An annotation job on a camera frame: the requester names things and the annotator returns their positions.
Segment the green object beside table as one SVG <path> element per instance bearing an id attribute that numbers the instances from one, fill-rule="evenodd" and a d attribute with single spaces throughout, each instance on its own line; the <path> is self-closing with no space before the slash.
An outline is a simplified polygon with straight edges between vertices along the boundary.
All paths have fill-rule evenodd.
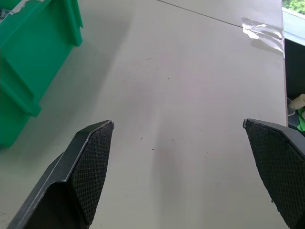
<path id="1" fill-rule="evenodd" d="M 297 129 L 301 132 L 305 132 L 305 107 L 298 109 L 297 112 L 299 118 Z"/>

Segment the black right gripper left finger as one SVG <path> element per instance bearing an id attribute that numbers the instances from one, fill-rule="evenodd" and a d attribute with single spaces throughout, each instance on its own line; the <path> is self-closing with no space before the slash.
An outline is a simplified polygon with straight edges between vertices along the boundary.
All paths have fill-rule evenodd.
<path id="1" fill-rule="evenodd" d="M 30 192 L 7 229 L 89 229 L 106 178 L 114 123 L 78 131 Z"/>

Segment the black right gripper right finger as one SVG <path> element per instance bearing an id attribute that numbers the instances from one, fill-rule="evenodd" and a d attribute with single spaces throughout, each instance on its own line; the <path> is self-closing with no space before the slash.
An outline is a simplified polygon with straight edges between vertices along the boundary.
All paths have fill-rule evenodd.
<path id="1" fill-rule="evenodd" d="M 289 229 L 305 229 L 305 136 L 295 129 L 244 119 L 255 164 Z"/>

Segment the white plastic piece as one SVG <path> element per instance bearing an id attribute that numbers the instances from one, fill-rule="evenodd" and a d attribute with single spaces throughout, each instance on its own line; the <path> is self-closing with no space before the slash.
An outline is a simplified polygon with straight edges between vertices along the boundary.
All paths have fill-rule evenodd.
<path id="1" fill-rule="evenodd" d="M 298 110 L 305 107 L 305 94 L 299 95 L 297 98 L 291 101 L 289 108 L 292 110 Z"/>

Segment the clear adhesive tape strip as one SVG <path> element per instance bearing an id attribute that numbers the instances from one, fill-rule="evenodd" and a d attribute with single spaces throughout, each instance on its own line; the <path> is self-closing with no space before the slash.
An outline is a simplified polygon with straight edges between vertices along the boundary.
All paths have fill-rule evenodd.
<path id="1" fill-rule="evenodd" d="M 243 33 L 251 40 L 253 47 L 285 58 L 283 29 L 247 17 L 242 17 Z"/>

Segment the green plastic bin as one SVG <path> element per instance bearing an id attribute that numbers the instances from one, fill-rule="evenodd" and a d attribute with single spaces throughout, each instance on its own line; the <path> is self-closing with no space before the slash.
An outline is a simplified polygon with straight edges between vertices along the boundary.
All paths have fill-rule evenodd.
<path id="1" fill-rule="evenodd" d="M 11 146 L 74 47 L 78 0 L 0 0 L 0 146 Z"/>

